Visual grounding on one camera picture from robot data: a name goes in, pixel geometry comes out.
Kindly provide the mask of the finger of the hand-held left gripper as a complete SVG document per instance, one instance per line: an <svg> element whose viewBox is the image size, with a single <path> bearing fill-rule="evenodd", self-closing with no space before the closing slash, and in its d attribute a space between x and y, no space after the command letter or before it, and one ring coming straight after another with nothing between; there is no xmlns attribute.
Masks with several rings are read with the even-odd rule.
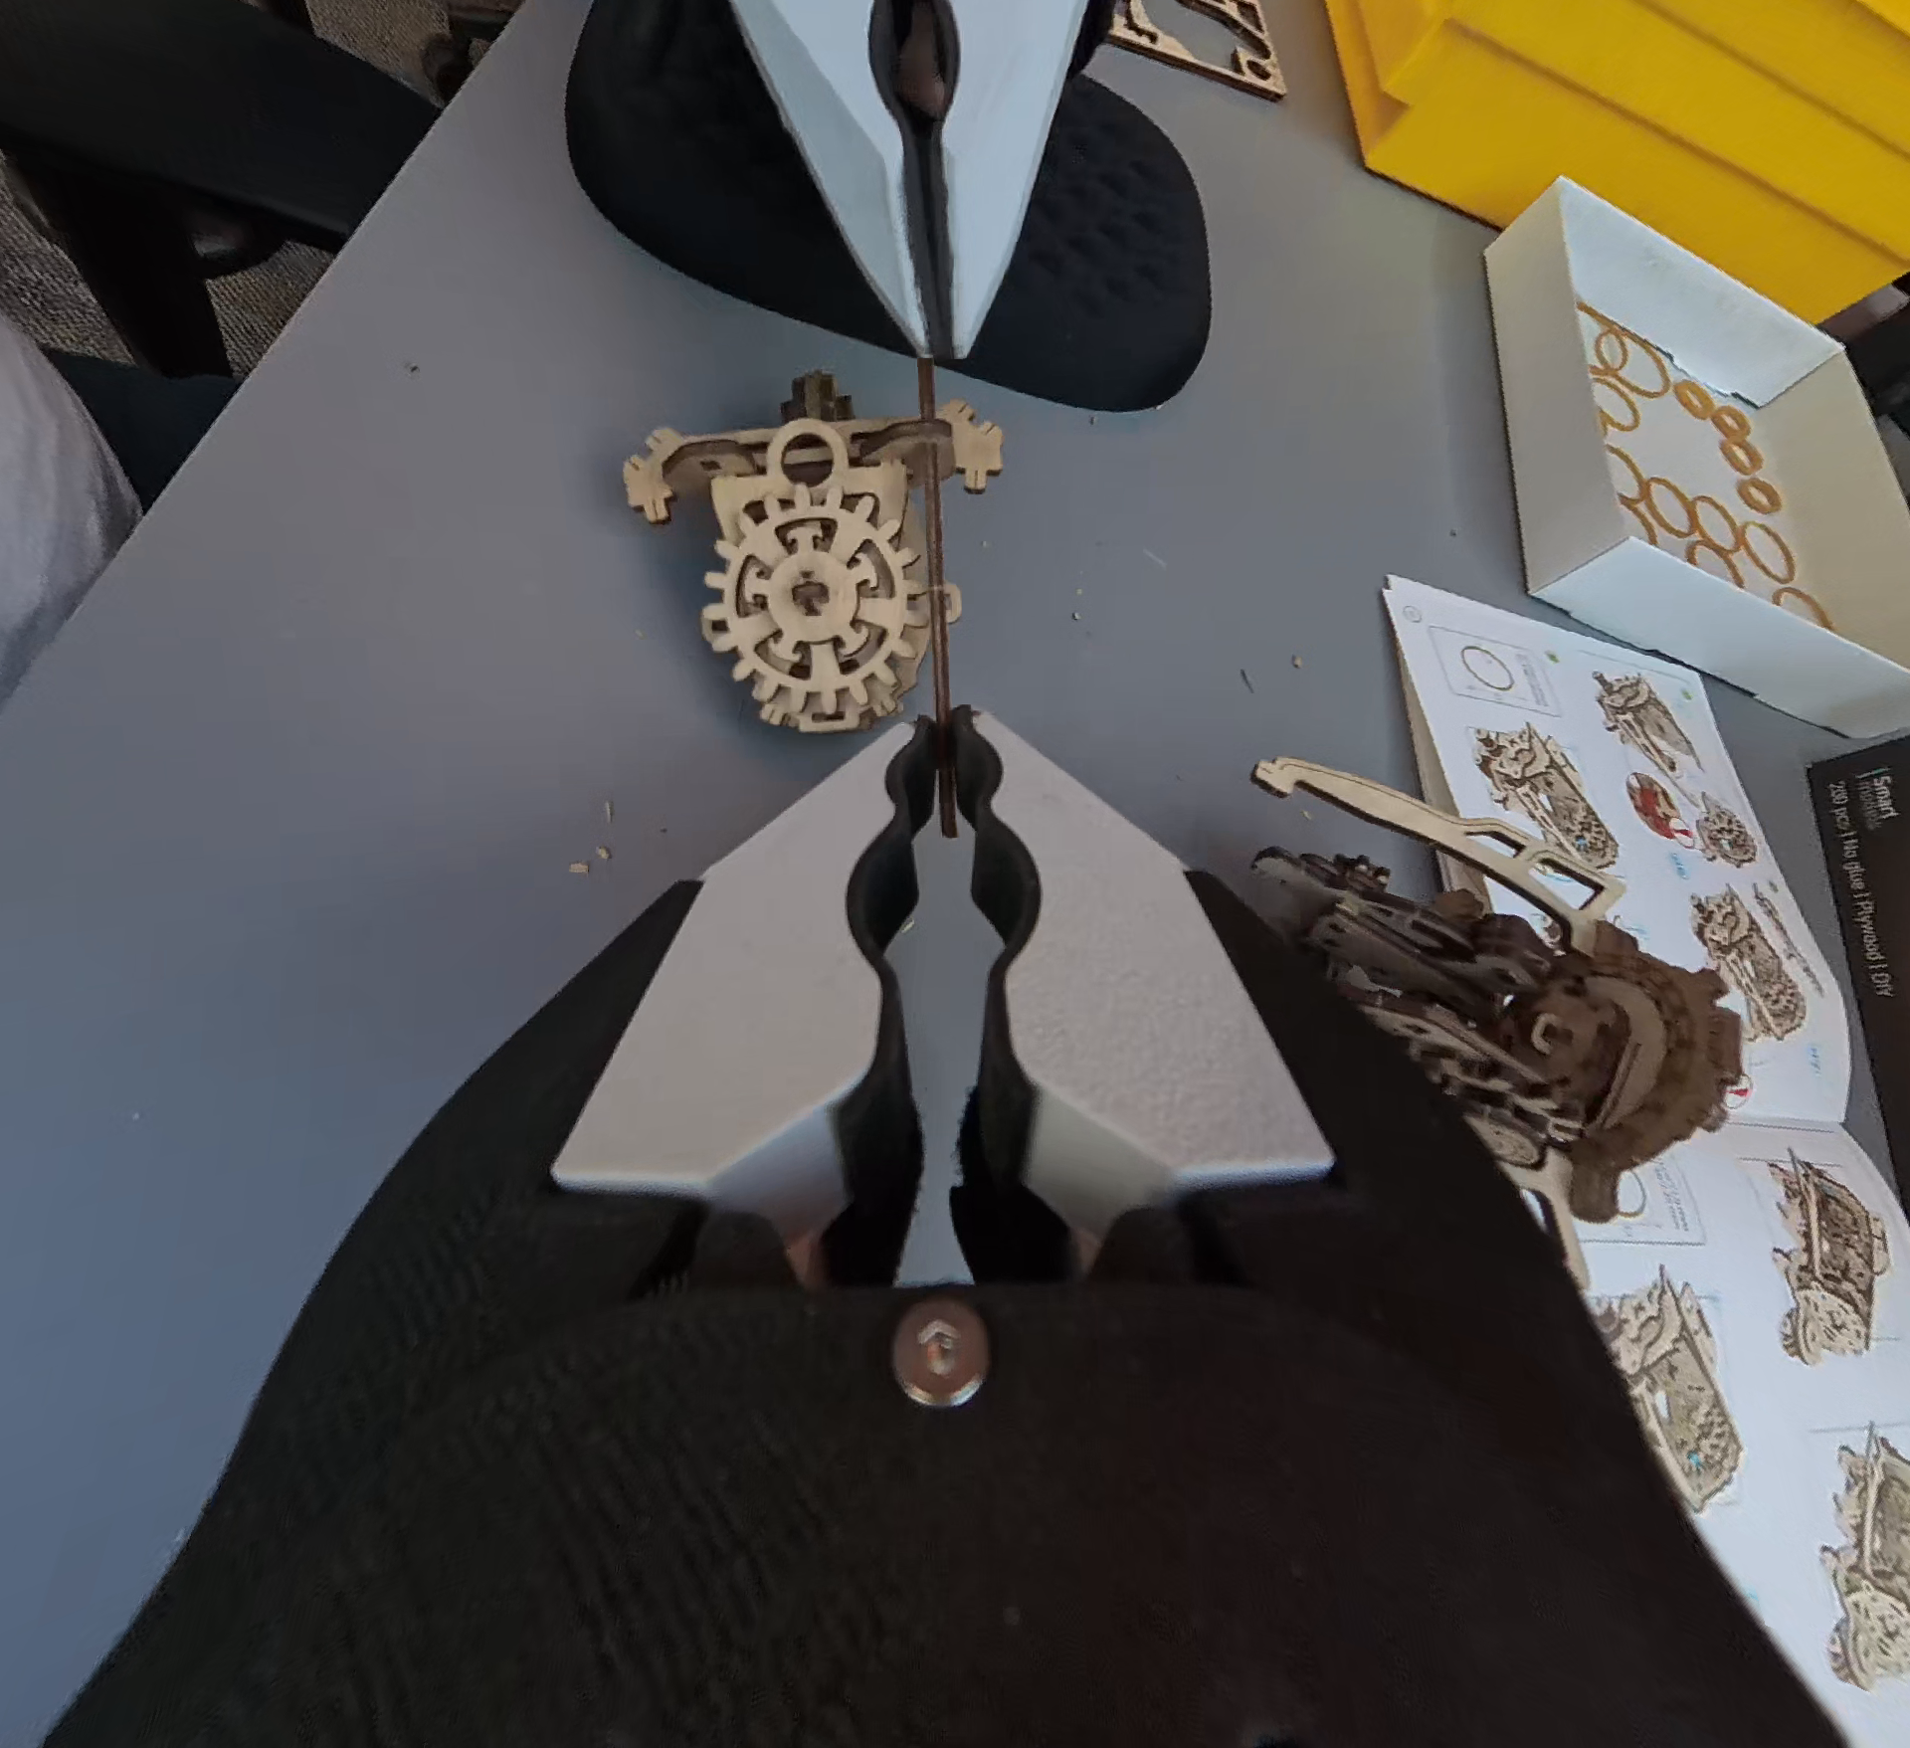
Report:
<svg viewBox="0 0 1910 1748"><path fill-rule="evenodd" d="M871 289L921 351L901 127L871 64L878 0L728 0Z"/></svg>
<svg viewBox="0 0 1910 1748"><path fill-rule="evenodd" d="M933 0L945 106L933 132L935 349L974 349L1031 202L1063 86L1111 0Z"/></svg>

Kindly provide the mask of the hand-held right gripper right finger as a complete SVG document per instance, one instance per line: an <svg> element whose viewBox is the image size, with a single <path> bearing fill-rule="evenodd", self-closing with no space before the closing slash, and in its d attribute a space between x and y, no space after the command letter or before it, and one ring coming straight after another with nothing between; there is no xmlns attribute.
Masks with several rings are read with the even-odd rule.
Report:
<svg viewBox="0 0 1910 1748"><path fill-rule="evenodd" d="M1070 1252L1332 1150L1192 871L994 714L963 708L969 894L999 939L963 1119L963 1239Z"/></svg>

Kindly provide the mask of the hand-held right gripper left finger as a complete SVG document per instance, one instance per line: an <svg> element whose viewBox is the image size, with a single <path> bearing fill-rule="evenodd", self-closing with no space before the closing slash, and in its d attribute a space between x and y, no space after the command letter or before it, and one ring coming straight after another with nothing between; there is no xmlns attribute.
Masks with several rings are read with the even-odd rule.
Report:
<svg viewBox="0 0 1910 1748"><path fill-rule="evenodd" d="M849 877L896 817L889 728L705 872L553 1175L766 1218L785 1244L849 1204L835 1115L878 1054L882 981Z"/></svg>

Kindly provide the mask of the thin dark wooden strip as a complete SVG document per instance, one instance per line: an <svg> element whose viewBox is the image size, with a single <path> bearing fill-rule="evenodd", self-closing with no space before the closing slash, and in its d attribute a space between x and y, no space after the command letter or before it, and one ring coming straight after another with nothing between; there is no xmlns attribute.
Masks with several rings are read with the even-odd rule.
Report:
<svg viewBox="0 0 1910 1748"><path fill-rule="evenodd" d="M930 584L930 670L935 711L940 825L945 839L960 837L960 802L951 751L951 656L950 656L950 593L945 572L944 482L951 472L951 438L940 417L938 363L933 354L917 354L920 422L925 429L920 472L921 509L928 548Z"/></svg>

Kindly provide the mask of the black mesh cushion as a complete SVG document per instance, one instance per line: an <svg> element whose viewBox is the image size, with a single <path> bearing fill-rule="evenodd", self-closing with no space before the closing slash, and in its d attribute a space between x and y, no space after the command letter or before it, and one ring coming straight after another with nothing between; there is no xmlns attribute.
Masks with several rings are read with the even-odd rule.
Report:
<svg viewBox="0 0 1910 1748"><path fill-rule="evenodd" d="M728 0L594 0L567 89L583 191L624 239L728 297L909 352L782 125ZM999 292L957 367L1071 407L1181 392L1207 351L1199 185L1140 107L1068 79Z"/></svg>

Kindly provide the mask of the dark wooden mechanical model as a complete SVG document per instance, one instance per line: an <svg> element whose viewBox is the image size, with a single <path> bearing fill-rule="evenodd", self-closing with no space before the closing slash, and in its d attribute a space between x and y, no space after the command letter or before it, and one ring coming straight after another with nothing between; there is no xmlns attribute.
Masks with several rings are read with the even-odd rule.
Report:
<svg viewBox="0 0 1910 1748"><path fill-rule="evenodd" d="M1505 820L1297 757L1255 764L1255 785L1416 839L1548 918L1494 911L1473 891L1406 898L1363 855L1255 856L1276 930L1458 1103L1589 1291L1577 1224L1609 1222L1629 1170L1729 1117L1744 1023L1725 978L1641 948L1611 918L1618 878Z"/></svg>

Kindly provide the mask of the pale wooden gear assembly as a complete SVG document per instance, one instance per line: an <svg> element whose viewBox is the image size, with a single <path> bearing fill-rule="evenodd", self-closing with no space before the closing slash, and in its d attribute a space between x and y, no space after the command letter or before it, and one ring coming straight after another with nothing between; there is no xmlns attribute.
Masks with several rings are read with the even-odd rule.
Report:
<svg viewBox="0 0 1910 1748"><path fill-rule="evenodd" d="M951 397L933 424L863 417L835 374L797 374L777 424L659 428L622 466L628 505L665 526L707 494L712 570L701 631L760 718L865 732L896 716L932 653L933 584L921 444L944 477L985 494L1006 433Z"/></svg>

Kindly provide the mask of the illustrated instruction booklet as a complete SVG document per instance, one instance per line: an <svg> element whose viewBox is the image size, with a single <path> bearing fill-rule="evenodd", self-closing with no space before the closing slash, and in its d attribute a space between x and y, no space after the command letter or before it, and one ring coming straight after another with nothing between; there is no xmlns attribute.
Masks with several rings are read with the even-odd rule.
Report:
<svg viewBox="0 0 1910 1748"><path fill-rule="evenodd" d="M1909 1246L1847 1128L1850 1017L1701 680L1392 579L1427 798L1620 883L1640 948L1724 976L1727 1119L1577 1224L1647 1441L1850 1743L1907 1743Z"/></svg>

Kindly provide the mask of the black office chair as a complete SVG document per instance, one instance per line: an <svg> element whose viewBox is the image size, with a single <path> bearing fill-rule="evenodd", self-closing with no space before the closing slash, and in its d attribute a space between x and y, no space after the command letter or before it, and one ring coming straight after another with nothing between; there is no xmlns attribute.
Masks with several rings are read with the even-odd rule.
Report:
<svg viewBox="0 0 1910 1748"><path fill-rule="evenodd" d="M230 374L207 282L337 254L437 116L244 0L3 0L4 161L158 374Z"/></svg>

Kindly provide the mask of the black model kit box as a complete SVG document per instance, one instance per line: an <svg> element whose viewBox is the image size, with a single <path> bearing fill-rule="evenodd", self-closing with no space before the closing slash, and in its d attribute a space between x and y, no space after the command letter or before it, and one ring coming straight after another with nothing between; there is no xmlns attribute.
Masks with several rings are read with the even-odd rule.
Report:
<svg viewBox="0 0 1910 1748"><path fill-rule="evenodd" d="M1909 1172L1909 734L1809 770L1899 1184Z"/></svg>

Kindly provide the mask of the white box with wooden rings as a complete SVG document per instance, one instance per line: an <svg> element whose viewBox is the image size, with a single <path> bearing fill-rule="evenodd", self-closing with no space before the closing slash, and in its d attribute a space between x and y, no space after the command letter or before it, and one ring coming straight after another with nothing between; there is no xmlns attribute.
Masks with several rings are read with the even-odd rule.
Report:
<svg viewBox="0 0 1910 1748"><path fill-rule="evenodd" d="M1907 494L1848 351L1570 178L1486 266L1528 589L1815 727L1907 732Z"/></svg>

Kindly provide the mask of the person's grey shirt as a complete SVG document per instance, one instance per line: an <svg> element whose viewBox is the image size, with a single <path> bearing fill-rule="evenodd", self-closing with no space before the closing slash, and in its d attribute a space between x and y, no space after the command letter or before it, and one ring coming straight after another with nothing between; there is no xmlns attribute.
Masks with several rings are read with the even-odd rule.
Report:
<svg viewBox="0 0 1910 1748"><path fill-rule="evenodd" d="M9 698L140 522L79 392L3 316L3 696Z"/></svg>

